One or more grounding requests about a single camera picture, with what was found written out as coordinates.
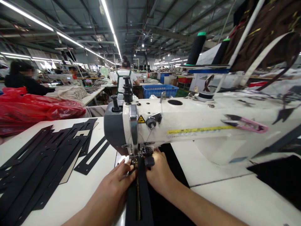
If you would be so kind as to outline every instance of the red plastic bag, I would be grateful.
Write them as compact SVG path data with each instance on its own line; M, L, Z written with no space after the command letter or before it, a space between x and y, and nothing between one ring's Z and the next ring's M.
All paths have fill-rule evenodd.
M0 136L16 135L40 121L80 118L86 110L77 102L26 94L26 88L3 88L0 96Z

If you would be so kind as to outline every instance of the ceiling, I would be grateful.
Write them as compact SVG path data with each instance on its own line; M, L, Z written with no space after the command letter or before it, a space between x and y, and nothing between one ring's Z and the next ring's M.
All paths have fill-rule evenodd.
M51 24L98 53L118 53L113 34L99 0L9 1ZM236 0L222 39L233 27L233 13L243 0ZM144 44L148 57L166 53L186 56L198 32L217 43L233 0L106 0L121 54L133 55ZM55 53L62 44L58 36L0 4L0 41Z

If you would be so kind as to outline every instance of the pink thread snips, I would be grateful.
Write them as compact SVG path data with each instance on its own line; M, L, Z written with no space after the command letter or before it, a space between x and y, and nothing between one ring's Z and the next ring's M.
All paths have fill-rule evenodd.
M236 115L225 115L229 120L221 120L222 122L236 127L238 129L248 130L256 133L265 133L269 130L269 127L258 122L236 116Z

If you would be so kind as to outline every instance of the warning label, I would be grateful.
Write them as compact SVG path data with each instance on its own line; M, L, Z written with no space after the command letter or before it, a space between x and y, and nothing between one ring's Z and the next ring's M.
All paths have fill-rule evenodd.
M145 120L144 120L144 118L142 116L139 117L138 123L145 123Z

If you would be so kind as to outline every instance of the black jacket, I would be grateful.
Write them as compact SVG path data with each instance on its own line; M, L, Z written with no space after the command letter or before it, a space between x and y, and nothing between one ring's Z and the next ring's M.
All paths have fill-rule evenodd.
M4 84L10 88L26 87L29 94L44 96L46 93L53 92L50 88L44 87L33 78L23 76L21 73L15 75L7 75Z

